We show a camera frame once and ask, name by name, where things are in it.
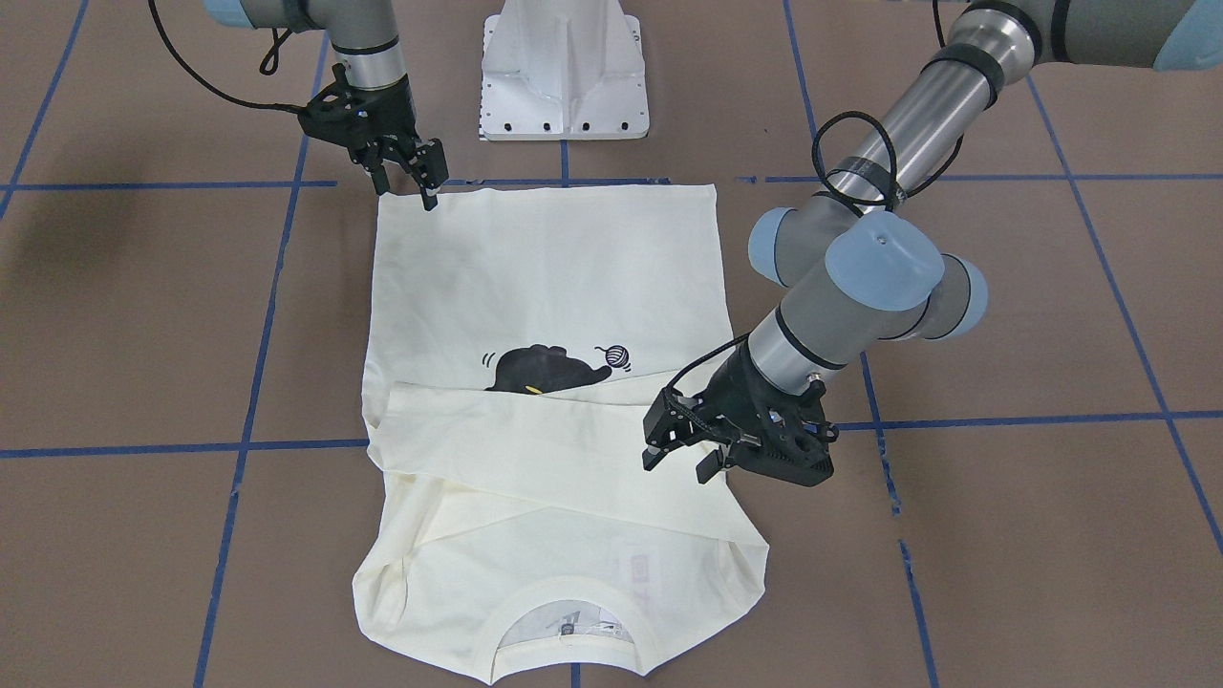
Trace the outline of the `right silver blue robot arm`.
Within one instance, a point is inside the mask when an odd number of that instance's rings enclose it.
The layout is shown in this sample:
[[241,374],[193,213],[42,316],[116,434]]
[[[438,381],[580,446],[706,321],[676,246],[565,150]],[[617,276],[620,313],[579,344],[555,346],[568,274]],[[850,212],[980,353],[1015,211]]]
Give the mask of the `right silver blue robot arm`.
[[303,106],[290,106],[303,134],[349,152],[375,193],[389,192],[385,164],[408,174],[422,204],[437,208],[449,178],[444,145],[417,131],[417,112],[390,1],[205,1],[219,24],[306,33],[331,40],[333,81]]

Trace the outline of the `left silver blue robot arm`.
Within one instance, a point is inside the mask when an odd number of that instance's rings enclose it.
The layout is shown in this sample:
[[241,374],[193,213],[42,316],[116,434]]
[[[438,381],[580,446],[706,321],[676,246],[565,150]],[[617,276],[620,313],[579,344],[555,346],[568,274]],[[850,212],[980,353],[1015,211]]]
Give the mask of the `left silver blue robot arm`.
[[873,341],[945,340],[983,317],[988,288],[974,263],[936,248],[898,214],[951,165],[963,137],[1000,92],[1042,64],[1199,71],[1221,62],[1218,1],[974,1],[883,119],[840,112],[870,134],[826,166],[799,208],[759,218],[756,271],[786,290],[759,326],[722,347],[725,360],[693,395],[667,382],[645,417],[646,470],[708,441],[701,484],[742,467],[816,486],[830,478],[838,426],[826,384]]

